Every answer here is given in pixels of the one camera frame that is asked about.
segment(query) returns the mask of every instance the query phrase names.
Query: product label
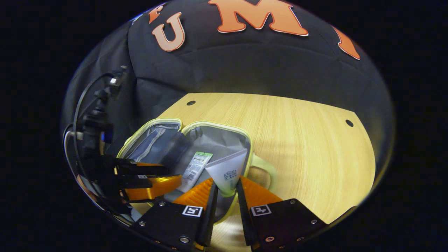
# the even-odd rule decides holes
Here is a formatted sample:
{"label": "product label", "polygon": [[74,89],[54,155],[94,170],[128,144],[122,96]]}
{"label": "product label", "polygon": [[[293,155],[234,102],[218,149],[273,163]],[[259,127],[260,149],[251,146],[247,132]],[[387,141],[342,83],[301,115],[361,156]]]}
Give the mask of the product label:
{"label": "product label", "polygon": [[190,190],[204,170],[204,166],[209,162],[212,156],[213,154],[211,153],[196,152],[182,175],[182,185],[177,189],[181,192],[187,192]]}
{"label": "product label", "polygon": [[224,174],[224,180],[229,180],[237,176],[237,170],[231,170]]}

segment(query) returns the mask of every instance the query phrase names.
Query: white tube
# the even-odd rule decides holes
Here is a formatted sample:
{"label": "white tube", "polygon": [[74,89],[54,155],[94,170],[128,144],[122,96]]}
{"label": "white tube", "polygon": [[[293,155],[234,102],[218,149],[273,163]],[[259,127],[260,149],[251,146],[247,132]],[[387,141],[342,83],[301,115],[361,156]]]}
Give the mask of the white tube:
{"label": "white tube", "polygon": [[247,149],[243,149],[205,166],[205,170],[215,181],[223,197],[232,197],[235,194],[246,155]]}

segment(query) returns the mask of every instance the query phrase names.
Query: cosmetic bag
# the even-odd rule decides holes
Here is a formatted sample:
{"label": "cosmetic bag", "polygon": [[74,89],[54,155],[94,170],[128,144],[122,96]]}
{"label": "cosmetic bag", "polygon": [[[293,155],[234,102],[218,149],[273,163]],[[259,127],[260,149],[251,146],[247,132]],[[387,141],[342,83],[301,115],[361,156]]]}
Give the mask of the cosmetic bag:
{"label": "cosmetic bag", "polygon": [[[269,190],[275,187],[276,170],[253,153],[250,136],[243,129],[213,122],[198,121],[183,127],[182,121],[177,118],[151,120],[126,140],[117,157],[135,162],[163,164],[168,169],[168,175],[183,175],[196,152],[213,154],[205,167],[227,162],[238,153],[245,152],[241,176],[247,177],[249,168],[255,166],[269,173]],[[210,178],[205,169],[197,176],[199,177],[192,187]],[[165,194],[164,198],[173,202],[183,193],[176,189]],[[223,197],[218,193],[215,223],[230,216],[236,201],[236,193],[230,197]]]}

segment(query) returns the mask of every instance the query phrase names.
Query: yellow zipper trim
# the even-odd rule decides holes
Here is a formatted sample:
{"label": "yellow zipper trim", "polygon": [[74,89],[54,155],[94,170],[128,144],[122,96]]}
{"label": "yellow zipper trim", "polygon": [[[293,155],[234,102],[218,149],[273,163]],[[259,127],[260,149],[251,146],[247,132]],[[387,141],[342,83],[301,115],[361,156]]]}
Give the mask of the yellow zipper trim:
{"label": "yellow zipper trim", "polygon": [[130,146],[132,146],[135,141],[137,141],[137,139],[151,126],[158,124],[158,123],[171,123],[171,122],[176,122],[179,123],[179,130],[181,131],[182,129],[182,120],[180,120],[179,118],[156,118],[153,119],[147,123],[145,123],[142,127],[140,127],[140,129],[138,129],[137,132],[134,133],[134,135],[132,135],[130,138],[128,138],[125,141],[125,144],[123,145],[123,147],[121,148],[121,150],[118,152],[117,154],[117,158],[121,158],[130,148]]}

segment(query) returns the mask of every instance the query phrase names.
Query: bag handle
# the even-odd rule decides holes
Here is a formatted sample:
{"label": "bag handle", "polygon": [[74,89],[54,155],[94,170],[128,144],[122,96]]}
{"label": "bag handle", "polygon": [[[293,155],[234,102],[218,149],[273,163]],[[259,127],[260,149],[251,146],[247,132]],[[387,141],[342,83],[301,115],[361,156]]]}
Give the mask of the bag handle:
{"label": "bag handle", "polygon": [[269,177],[271,178],[271,181],[269,182],[268,190],[270,190],[270,191],[275,190],[275,187],[277,185],[277,170],[274,168],[273,165],[271,165],[268,161],[265,161],[264,159],[255,155],[255,153],[252,153],[252,159],[250,162],[250,166],[255,166],[255,167],[261,168],[261,169],[265,170],[267,173],[269,173]]}

